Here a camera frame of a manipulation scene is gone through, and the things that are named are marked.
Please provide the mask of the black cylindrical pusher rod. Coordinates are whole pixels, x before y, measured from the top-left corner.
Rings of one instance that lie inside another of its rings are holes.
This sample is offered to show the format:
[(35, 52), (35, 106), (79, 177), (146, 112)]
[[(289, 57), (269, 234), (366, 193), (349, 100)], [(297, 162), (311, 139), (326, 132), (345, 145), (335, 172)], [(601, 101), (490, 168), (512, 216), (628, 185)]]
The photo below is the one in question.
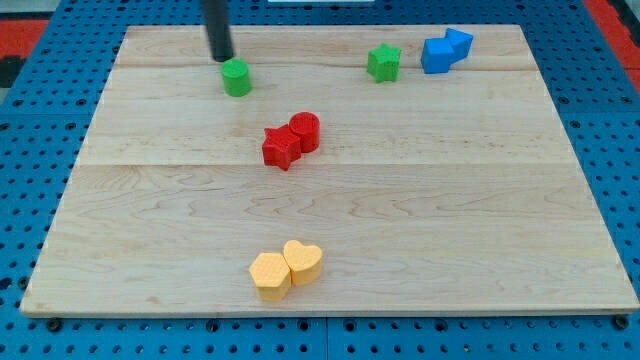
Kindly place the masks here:
[(230, 21), (226, 0), (201, 0), (203, 23), (206, 28), (211, 57), (225, 62), (234, 57)]

